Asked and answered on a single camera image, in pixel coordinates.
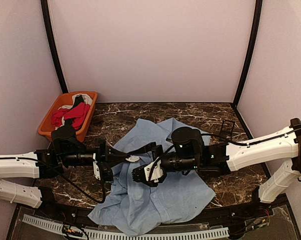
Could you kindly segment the light blue shirt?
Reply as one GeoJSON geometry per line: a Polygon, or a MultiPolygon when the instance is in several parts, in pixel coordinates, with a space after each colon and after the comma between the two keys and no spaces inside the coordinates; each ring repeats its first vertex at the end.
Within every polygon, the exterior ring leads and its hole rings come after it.
{"type": "MultiPolygon", "coordinates": [[[[172,143],[174,130],[190,127],[175,118],[159,123],[138,119],[135,126],[115,145],[124,153],[137,150],[151,142],[167,150],[172,143]]],[[[160,224],[188,222],[198,216],[214,199],[216,193],[192,170],[184,176],[181,172],[168,173],[163,183],[149,187],[132,179],[132,170],[153,160],[150,153],[140,156],[137,162],[125,161],[112,168],[114,180],[105,202],[96,205],[88,218],[97,225],[115,226],[122,232],[148,233],[160,224]]]]}

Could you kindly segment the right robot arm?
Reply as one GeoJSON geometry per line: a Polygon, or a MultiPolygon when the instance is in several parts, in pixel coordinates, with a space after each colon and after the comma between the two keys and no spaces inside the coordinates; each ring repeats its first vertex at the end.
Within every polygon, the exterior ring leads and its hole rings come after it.
{"type": "Polygon", "coordinates": [[[223,138],[223,142],[205,145],[198,129],[179,127],[171,134],[172,149],[163,151],[162,146],[152,148],[153,162],[133,169],[132,179],[150,187],[157,187],[169,172],[186,175],[197,170],[202,176],[216,178],[245,167],[278,159],[285,161],[280,168],[252,195],[245,212],[256,217],[278,195],[301,176],[301,121],[290,120],[290,125],[269,135],[235,142],[223,138]]]}

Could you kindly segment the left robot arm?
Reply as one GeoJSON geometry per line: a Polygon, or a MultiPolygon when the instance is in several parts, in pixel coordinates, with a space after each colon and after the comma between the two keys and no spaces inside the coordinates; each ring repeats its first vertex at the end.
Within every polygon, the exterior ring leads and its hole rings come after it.
{"type": "Polygon", "coordinates": [[[32,187],[11,182],[12,178],[51,179],[63,178],[79,192],[88,195],[64,175],[68,167],[91,166],[94,177],[101,184],[113,180],[112,167],[126,161],[131,154],[118,151],[104,140],[94,148],[86,147],[77,139],[72,126],[62,126],[51,133],[52,143],[40,149],[17,155],[0,155],[0,200],[41,209],[50,218],[61,214],[48,187],[32,187]]]}

